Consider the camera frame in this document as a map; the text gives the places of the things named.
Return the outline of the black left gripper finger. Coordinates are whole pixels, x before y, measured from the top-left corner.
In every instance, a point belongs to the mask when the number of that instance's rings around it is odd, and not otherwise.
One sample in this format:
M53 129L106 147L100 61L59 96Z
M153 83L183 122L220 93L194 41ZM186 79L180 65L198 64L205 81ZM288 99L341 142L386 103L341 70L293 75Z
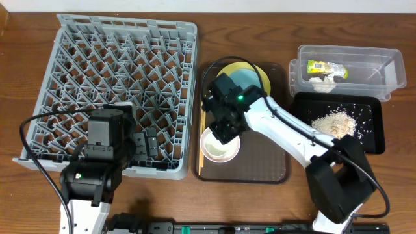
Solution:
M157 142L157 132L153 127L146 129L146 145L148 150L148 157L154 158L158 156L159 145Z
M144 133L135 133L133 135L133 140L136 145L135 156L133 157L134 161L143 161L147 159L147 146L146 146L146 136Z

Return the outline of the light blue bowl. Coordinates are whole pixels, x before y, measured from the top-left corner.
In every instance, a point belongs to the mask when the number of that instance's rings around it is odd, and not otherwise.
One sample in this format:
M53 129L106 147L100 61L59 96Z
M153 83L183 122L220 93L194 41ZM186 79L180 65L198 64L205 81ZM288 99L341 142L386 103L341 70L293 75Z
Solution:
M261 87L258 75L255 71L249 69L240 69L232 72L229 77L237 85L240 86L243 90L248 88L251 85Z

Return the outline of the green snack wrapper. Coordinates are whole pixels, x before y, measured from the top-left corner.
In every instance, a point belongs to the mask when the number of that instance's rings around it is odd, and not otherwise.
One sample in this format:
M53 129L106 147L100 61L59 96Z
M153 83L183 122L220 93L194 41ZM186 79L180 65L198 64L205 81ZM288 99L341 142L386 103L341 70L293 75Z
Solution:
M342 77L343 79L348 78L348 70L342 64L317 60L308 60L307 73L324 75L333 74L334 76Z

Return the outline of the white tissue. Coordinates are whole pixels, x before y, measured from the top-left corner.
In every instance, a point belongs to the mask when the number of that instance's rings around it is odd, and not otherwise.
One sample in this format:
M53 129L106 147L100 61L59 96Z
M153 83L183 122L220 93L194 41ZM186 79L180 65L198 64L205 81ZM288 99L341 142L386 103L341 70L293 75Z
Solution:
M337 85L334 80L334 74L329 74L321 79L320 77L312 77L309 79L313 89L319 93L330 93Z

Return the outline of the rice food waste pile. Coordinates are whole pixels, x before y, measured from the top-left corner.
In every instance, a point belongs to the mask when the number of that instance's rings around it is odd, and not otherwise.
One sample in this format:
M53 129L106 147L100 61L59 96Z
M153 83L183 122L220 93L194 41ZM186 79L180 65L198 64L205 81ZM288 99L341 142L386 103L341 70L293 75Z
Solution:
M329 113L311 121L312 128L339 140L346 135L362 139L364 134L372 132L371 110L359 108L356 104L349 106L349 108L343 104L335 107L328 105L327 108L329 108Z

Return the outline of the white cup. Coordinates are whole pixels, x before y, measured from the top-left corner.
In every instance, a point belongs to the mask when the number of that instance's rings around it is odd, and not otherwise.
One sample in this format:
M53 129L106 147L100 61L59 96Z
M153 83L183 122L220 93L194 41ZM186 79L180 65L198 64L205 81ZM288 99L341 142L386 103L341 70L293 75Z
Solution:
M234 139L227 144L222 144L212 133L209 133L205 137L203 147L210 158L218 160L227 159L235 154L235 151L238 148L238 141Z

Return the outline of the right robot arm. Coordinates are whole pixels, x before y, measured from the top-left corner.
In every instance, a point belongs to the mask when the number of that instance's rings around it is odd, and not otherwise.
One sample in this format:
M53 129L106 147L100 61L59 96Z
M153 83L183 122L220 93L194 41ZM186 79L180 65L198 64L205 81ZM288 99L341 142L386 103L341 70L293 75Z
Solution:
M338 140L313 129L258 86L212 85L209 95L202 97L202 109L214 116L209 128L221 143L252 130L282 147L305 168L318 209L314 231L345 233L380 187L358 140L352 136Z

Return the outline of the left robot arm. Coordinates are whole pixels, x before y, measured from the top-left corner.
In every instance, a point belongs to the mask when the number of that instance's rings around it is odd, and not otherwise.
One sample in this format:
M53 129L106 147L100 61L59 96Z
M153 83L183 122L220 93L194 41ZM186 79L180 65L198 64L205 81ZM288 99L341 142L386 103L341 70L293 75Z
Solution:
M88 119L87 142L76 148L60 174L64 204L61 233L146 233L137 215L109 218L115 190L123 171L149 153L148 136L136 132L136 109L131 102L104 105Z

